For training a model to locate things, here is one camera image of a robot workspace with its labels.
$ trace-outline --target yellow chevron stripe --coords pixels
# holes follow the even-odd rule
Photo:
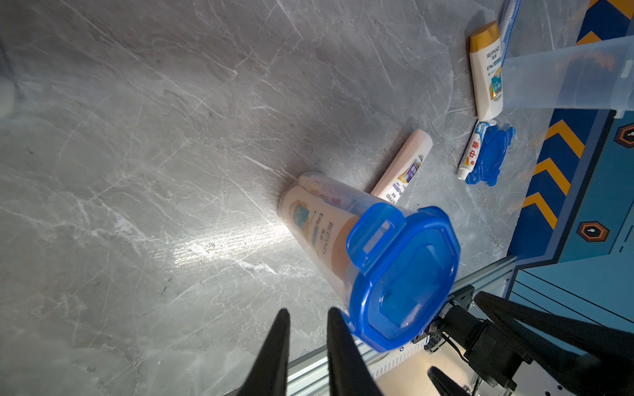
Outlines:
[[[543,172],[544,170],[550,174],[550,177],[552,177],[555,183],[557,183],[561,191],[563,191],[565,195],[568,195],[568,191],[570,191],[570,182],[566,179],[564,174],[561,170],[559,170],[551,158],[546,158],[544,161],[538,163],[533,175]]]
[[[555,229],[555,226],[557,225],[557,216],[555,216],[553,211],[550,210],[550,207],[541,196],[541,194],[535,193],[533,195],[527,196],[524,200],[524,206],[522,208],[526,208],[527,206],[530,206],[532,204],[537,205],[537,208],[540,210],[541,214],[544,215],[544,218],[546,219],[548,224],[550,224],[550,227],[552,229]]]
[[[573,130],[563,121],[557,122],[555,125],[548,128],[548,133],[546,134],[546,139],[550,139],[554,135],[559,134],[564,138],[568,146],[573,149],[574,153],[577,154],[579,158],[581,158],[581,154],[583,154],[583,149],[585,146],[579,140],[577,135],[574,134]]]
[[[623,15],[627,16],[628,19],[632,19],[632,15],[634,15],[634,1],[632,0],[607,0],[610,4],[614,6],[617,10],[619,10]]]
[[[598,36],[594,32],[590,31],[588,34],[583,36],[583,38],[581,38],[581,40],[579,40],[575,45],[580,46],[584,44],[592,44],[593,42],[599,41],[601,41],[601,39],[598,38]]]

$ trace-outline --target blue panel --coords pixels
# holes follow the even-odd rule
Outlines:
[[[526,298],[514,293],[511,291],[511,296],[508,298],[510,301],[516,302],[518,304],[522,304],[525,305],[526,307],[532,308],[532,309],[536,309],[536,310],[540,310],[542,312],[546,312],[546,310],[542,309],[541,307],[538,307],[537,305],[533,304],[532,302],[530,302],[529,300],[527,300]]]
[[[578,40],[593,31],[602,40],[622,37],[628,31],[630,20],[607,0],[599,0],[586,11]]]
[[[540,172],[531,179],[526,196],[531,196],[535,193],[541,194],[550,210],[553,211],[555,216],[559,216],[561,208],[564,206],[566,195],[548,172]]]
[[[597,116],[598,110],[586,110],[577,108],[556,108],[553,117],[550,119],[549,127],[563,120],[579,140],[586,144],[588,136],[592,130],[592,123]]]
[[[518,260],[541,256],[546,252],[552,234],[553,229],[537,205],[528,206],[519,214],[508,251]]]
[[[525,271],[634,321],[634,305],[630,301],[633,262],[632,255],[612,254]]]
[[[570,319],[576,319],[578,321],[596,324],[588,318],[579,315],[573,310],[568,309],[567,307],[558,304],[557,302],[554,302],[553,300],[550,300],[543,295],[540,295],[539,293],[529,289],[528,287],[520,284],[517,281],[515,281],[515,283],[513,284],[513,292],[526,298],[535,305],[540,306],[542,309],[549,311],[553,315],[569,317]]]
[[[579,157],[560,134],[544,140],[537,163],[544,161],[546,158],[552,158],[557,168],[561,170],[568,181],[573,179],[574,171],[577,170],[577,165],[579,165]]]
[[[619,127],[634,123],[634,112],[614,120],[590,183],[559,258],[560,262],[608,254],[634,200],[634,149],[614,141]],[[579,223],[598,221],[610,231],[605,242],[586,242],[576,234]]]
[[[532,309],[536,309],[536,310],[540,310],[542,312],[546,312],[545,310],[543,310],[542,308],[538,307],[537,305],[531,303],[530,301],[526,300],[526,298],[521,297],[520,295],[511,292],[511,296],[508,298],[509,300],[516,302],[518,304],[522,304],[525,305],[526,307],[532,308]],[[538,335],[542,336],[543,338],[546,338],[548,341],[554,343],[555,345],[558,345],[559,347],[569,350],[570,352],[574,352],[576,354],[582,355],[584,354],[584,352],[576,347],[573,347],[572,345],[566,344],[563,341],[560,341],[558,339],[556,339],[553,336],[550,336],[540,330],[534,329],[530,326],[526,326],[527,328],[529,328],[530,330],[534,331],[535,333],[537,333]]]
[[[634,255],[634,202],[610,250],[610,254],[619,253]]]
[[[634,333],[634,323],[628,322],[626,319],[610,313],[601,307],[597,307],[591,302],[577,297],[575,294],[568,293],[562,288],[558,288],[557,286],[559,285],[554,286],[551,284],[553,282],[550,279],[547,279],[550,282],[548,283],[531,275],[530,272],[519,271],[516,280],[528,288],[535,289],[566,307],[569,307],[571,310],[575,310],[604,326]]]

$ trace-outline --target white bottle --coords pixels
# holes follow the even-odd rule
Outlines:
[[[431,136],[420,129],[412,132],[403,147],[370,193],[396,203],[432,149]]]
[[[493,21],[471,35],[469,58],[478,121],[497,117],[503,107],[500,30]]]

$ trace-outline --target plastic container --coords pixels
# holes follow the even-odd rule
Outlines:
[[[508,58],[504,105],[634,110],[634,36]]]
[[[437,207],[412,212],[308,172],[280,217],[341,297],[350,332],[380,352],[419,335],[456,277],[460,246]]]

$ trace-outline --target gray marble surface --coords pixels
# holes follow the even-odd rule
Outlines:
[[[512,54],[574,43],[587,0],[524,0]],[[475,121],[465,43],[501,0],[21,0],[0,120],[0,393],[219,395],[277,310],[291,358],[334,292],[280,222],[294,177],[371,190],[408,133],[434,148],[400,204],[444,209],[459,276],[505,256],[551,112],[495,188],[454,171]]]

